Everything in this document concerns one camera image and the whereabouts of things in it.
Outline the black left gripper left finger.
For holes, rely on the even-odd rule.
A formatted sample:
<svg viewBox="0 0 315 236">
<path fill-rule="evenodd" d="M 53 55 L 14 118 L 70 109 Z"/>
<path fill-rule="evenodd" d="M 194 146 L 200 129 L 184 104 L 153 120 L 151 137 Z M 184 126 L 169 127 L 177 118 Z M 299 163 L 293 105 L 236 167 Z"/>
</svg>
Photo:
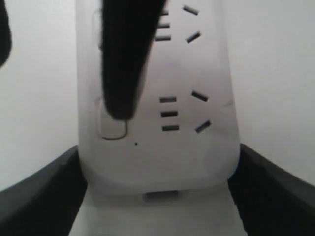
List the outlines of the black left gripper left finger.
<svg viewBox="0 0 315 236">
<path fill-rule="evenodd" d="M 2 236 L 67 236 L 88 184 L 78 147 L 17 184 L 0 192 Z"/>
</svg>

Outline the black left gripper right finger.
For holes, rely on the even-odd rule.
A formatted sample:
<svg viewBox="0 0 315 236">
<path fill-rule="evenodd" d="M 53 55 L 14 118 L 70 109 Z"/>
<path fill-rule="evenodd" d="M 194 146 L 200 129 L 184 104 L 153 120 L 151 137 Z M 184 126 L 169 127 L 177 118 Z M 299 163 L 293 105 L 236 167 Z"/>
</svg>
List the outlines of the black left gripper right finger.
<svg viewBox="0 0 315 236">
<path fill-rule="evenodd" d="M 228 188 L 249 236 L 313 236 L 315 187 L 241 145 Z"/>
</svg>

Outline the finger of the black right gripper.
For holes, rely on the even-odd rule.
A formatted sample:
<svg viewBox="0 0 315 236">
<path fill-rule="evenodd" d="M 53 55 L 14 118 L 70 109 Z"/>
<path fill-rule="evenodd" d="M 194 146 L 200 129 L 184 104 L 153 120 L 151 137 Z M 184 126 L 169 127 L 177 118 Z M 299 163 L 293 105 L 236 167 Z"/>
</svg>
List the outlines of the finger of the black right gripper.
<svg viewBox="0 0 315 236">
<path fill-rule="evenodd" d="M 104 107 L 116 120 L 134 117 L 140 83 L 164 0 L 103 0 L 101 78 Z"/>
<path fill-rule="evenodd" d="M 12 48 L 9 16 L 4 0 L 0 0 L 0 65 L 3 66 L 10 56 Z"/>
</svg>

